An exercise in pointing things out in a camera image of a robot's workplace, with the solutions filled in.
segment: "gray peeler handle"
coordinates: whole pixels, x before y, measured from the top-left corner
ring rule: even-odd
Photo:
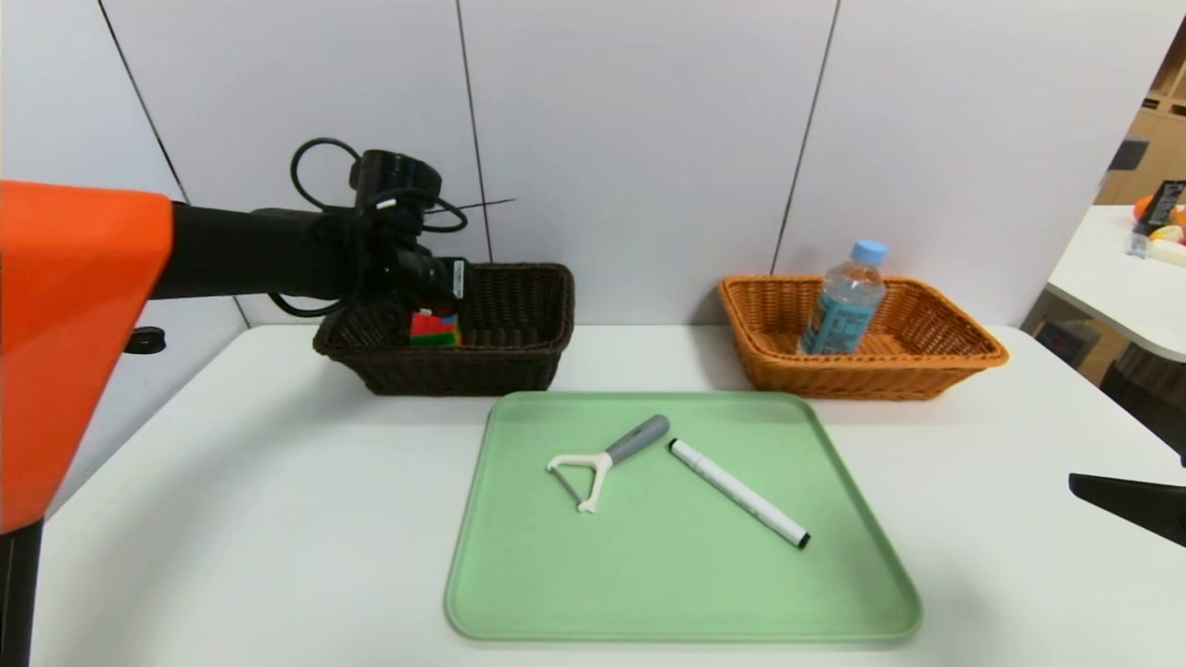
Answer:
[[[648,419],[646,421],[639,424],[633,431],[626,433],[618,439],[617,443],[610,445],[605,453],[610,455],[610,458],[617,464],[621,463],[631,455],[638,452],[646,445],[658,440],[668,432],[671,427],[671,423],[668,421],[662,414],[656,414],[655,417]]]

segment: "white marker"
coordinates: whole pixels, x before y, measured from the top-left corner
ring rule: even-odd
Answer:
[[[808,546],[811,534],[803,526],[791,521],[777,507],[770,504],[766,498],[753,493],[750,487],[739,482],[737,477],[722,470],[720,465],[709,460],[708,457],[689,447],[687,443],[678,438],[668,443],[668,449],[671,450],[671,453],[676,458],[687,463],[688,468],[695,470],[704,479],[708,479],[708,483],[733,498],[733,502],[740,504],[742,509],[754,515],[758,521],[765,523],[771,531],[778,533],[786,541],[799,548]]]

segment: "green tray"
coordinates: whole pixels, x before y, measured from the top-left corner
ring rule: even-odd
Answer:
[[[578,514],[544,471],[652,414],[669,437]],[[799,551],[675,458],[678,437],[811,532]],[[592,472],[565,468],[582,494]],[[777,393],[511,394],[490,413],[445,593],[476,640],[893,640],[918,592],[815,413]]]

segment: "white desk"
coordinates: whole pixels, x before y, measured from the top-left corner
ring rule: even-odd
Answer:
[[[1131,228],[1133,207],[1091,207],[1046,290],[1146,350],[1186,362],[1186,268],[1127,255]]]
[[[1160,440],[1012,329],[930,402],[815,401],[910,571],[890,646],[498,644],[442,595],[491,399],[381,399],[240,337],[49,522],[39,667],[1181,665],[1186,550],[1073,497],[1071,471],[1186,483]],[[719,328],[578,328],[555,389],[746,387]]]

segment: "vegetable peeler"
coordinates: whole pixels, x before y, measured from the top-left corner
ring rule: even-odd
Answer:
[[[639,424],[633,431],[626,433],[618,442],[606,447],[604,452],[592,455],[560,455],[548,462],[547,470],[560,479],[565,489],[576,500],[576,512],[597,512],[597,498],[601,495],[601,484],[605,483],[605,474],[616,463],[626,460],[633,453],[643,450],[646,445],[662,438],[671,424],[662,414],[648,419]],[[593,490],[589,497],[582,498],[573,488],[568,479],[560,472],[561,465],[585,465],[593,469]]]

